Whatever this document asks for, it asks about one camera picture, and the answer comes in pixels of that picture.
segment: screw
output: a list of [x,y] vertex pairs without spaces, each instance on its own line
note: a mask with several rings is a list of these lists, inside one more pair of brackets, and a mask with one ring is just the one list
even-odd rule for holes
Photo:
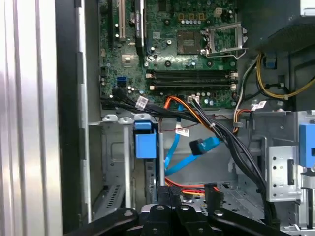
[[157,210],[164,210],[163,206],[157,206]]
[[130,210],[127,210],[125,213],[124,213],[124,216],[132,216],[132,212]]
[[223,212],[219,211],[219,210],[215,210],[215,215],[217,216],[223,216]]
[[181,209],[182,209],[182,210],[189,210],[189,207],[186,206],[186,205],[183,205],[183,206],[181,206]]

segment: ventilation holes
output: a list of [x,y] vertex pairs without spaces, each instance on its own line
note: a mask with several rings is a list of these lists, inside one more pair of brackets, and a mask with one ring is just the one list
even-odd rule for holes
[[201,213],[204,215],[208,215],[208,209],[206,206],[199,206]]
[[114,192],[113,192],[113,194],[111,195],[111,197],[110,197],[110,199],[109,199],[109,202],[108,202],[108,204],[107,204],[107,207],[106,207],[107,209],[108,209],[108,208],[111,208],[112,205],[114,204],[115,198],[116,198],[116,196],[117,196],[117,194],[118,194],[119,188],[120,188],[120,185],[116,185],[116,187],[115,187],[115,189],[114,189]]

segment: aluminum panel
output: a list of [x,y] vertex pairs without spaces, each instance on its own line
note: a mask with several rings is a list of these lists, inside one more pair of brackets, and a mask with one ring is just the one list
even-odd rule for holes
[[0,232],[61,236],[55,2],[0,0]]

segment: sticker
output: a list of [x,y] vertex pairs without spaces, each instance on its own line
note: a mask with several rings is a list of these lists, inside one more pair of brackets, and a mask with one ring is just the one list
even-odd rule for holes
[[176,127],[175,127],[175,133],[176,134],[180,134],[186,137],[189,137],[189,129],[187,128],[182,128],[180,123],[176,123]]
[[256,109],[257,109],[258,105],[259,105],[259,104],[255,104],[255,105],[253,105],[253,107],[252,107],[252,111],[256,111]]
[[261,102],[258,104],[258,106],[257,106],[256,109],[264,108],[264,106],[266,105],[266,103],[267,103],[267,101],[261,101]]
[[148,99],[143,97],[143,96],[139,96],[137,102],[136,102],[136,105],[135,107],[138,109],[138,110],[141,110],[143,111],[144,108],[146,107],[147,103],[148,103]]

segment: ram slot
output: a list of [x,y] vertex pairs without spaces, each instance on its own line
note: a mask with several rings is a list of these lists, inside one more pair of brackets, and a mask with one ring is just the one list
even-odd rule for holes
[[230,79],[230,71],[227,70],[164,70],[152,71],[156,80],[225,80]]

